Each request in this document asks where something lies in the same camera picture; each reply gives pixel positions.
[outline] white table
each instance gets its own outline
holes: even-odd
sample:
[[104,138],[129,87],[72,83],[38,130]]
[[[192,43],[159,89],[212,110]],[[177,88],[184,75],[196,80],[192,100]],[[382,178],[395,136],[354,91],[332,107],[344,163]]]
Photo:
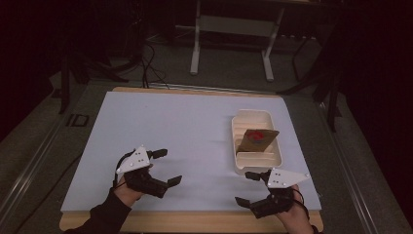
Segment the white table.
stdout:
[[[143,144],[166,148],[151,175],[166,181],[183,176],[163,199],[144,196],[132,207],[123,230],[136,232],[278,232],[274,217],[255,219],[235,197],[255,202],[268,194],[262,181],[235,173],[231,120],[239,109],[264,109],[280,131],[282,169],[309,174],[286,106],[280,97],[116,89],[101,106],[84,155],[62,205],[60,228],[76,227],[104,201],[118,160]],[[299,184],[312,224],[322,230],[313,181]]]

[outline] metal stand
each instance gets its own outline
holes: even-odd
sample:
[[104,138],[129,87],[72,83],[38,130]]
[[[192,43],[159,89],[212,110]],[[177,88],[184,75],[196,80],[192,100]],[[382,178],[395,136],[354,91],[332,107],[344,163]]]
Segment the metal stand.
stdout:
[[222,33],[233,33],[241,35],[252,35],[269,37],[270,41],[266,50],[262,51],[265,76],[268,82],[274,81],[273,70],[270,63],[270,53],[273,50],[274,42],[282,21],[284,8],[279,10],[276,22],[252,19],[234,19],[214,16],[205,16],[201,14],[201,0],[197,1],[197,14],[195,19],[195,43],[192,53],[192,62],[190,73],[198,74],[198,65],[200,62],[200,33],[202,31],[213,31]]

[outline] dark background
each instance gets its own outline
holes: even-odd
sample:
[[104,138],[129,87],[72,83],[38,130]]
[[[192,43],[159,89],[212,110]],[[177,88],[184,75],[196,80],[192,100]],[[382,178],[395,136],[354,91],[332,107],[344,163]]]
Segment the dark background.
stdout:
[[[363,10],[346,15],[323,59],[336,61],[343,69],[340,91],[413,225],[413,186],[409,181],[413,176],[411,8],[395,1],[359,3]],[[154,0],[145,4],[145,19],[169,39],[176,24],[194,24],[195,1]],[[217,12],[210,4],[209,10]],[[254,12],[276,8],[257,7],[248,13],[254,18]],[[324,10],[287,8],[287,22],[280,33],[298,38],[310,33],[313,20],[323,19]],[[312,20],[306,20],[304,13],[313,14],[308,18]],[[233,14],[245,13],[238,10]],[[122,51],[131,22],[128,1],[2,1],[0,140],[51,93],[48,79],[60,70],[67,50],[75,47],[93,59],[107,60],[108,53]]]

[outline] white desk leg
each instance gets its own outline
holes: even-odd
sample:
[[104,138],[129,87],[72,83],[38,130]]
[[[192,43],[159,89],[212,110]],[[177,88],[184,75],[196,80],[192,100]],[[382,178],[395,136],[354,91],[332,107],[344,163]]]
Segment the white desk leg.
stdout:
[[194,52],[192,53],[191,61],[191,75],[198,74],[198,64],[200,63],[200,10],[201,0],[197,1],[197,16],[195,18],[195,45]]
[[262,51],[262,61],[264,63],[264,70],[265,70],[265,77],[267,78],[268,82],[274,81],[273,69],[271,68],[270,62],[270,53],[273,50],[274,42],[277,38],[277,33],[279,32],[280,24],[282,22],[282,15],[284,12],[284,8],[281,8],[279,11],[279,15],[277,17],[277,22],[274,24],[273,31],[270,36],[270,43],[267,47],[267,50]]

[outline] plastic container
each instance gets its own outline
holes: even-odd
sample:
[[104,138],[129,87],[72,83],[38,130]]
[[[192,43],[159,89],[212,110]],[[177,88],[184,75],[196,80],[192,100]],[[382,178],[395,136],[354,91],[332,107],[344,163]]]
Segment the plastic container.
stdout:
[[246,172],[264,173],[282,165],[279,143],[275,138],[264,152],[238,152],[244,134],[248,129],[275,130],[270,113],[264,110],[239,110],[232,120],[235,171],[239,175]]

